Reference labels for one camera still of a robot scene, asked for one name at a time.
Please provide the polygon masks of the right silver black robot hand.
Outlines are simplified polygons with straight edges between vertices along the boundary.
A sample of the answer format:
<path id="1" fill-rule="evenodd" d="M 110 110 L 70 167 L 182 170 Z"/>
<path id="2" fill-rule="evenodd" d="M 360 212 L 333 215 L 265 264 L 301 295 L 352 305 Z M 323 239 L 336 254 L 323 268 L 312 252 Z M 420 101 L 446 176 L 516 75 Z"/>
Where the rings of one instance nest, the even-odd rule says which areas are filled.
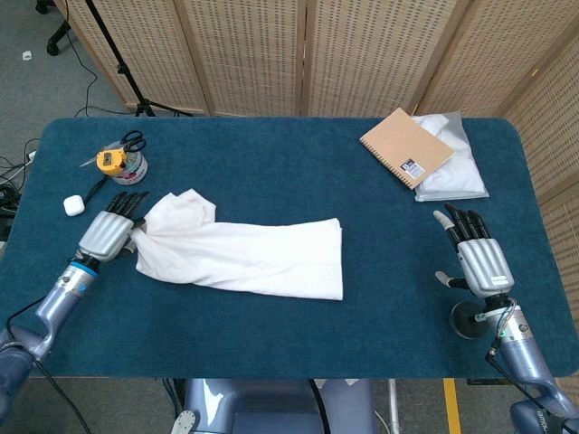
<path id="1" fill-rule="evenodd" d="M 481 299 L 507 294 L 515 281 L 502 249 L 481 216 L 448 203 L 444 207 L 450 215 L 436 210 L 433 217 L 447 234 L 464 277 L 453 278 L 441 270 L 435 272 L 435 277 L 447 288 L 465 289 Z"/>

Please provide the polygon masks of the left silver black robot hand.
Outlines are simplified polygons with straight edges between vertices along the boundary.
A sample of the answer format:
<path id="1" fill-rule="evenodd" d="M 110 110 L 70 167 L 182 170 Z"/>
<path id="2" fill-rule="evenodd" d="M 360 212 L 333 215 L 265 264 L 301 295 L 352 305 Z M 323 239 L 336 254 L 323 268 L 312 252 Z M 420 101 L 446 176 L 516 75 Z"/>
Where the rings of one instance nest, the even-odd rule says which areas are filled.
<path id="1" fill-rule="evenodd" d="M 81 237 L 74 258 L 85 264 L 116 259 L 128 244 L 132 232 L 144 224 L 145 219 L 135 217 L 134 213 L 148 196 L 149 192 L 116 194 Z"/>

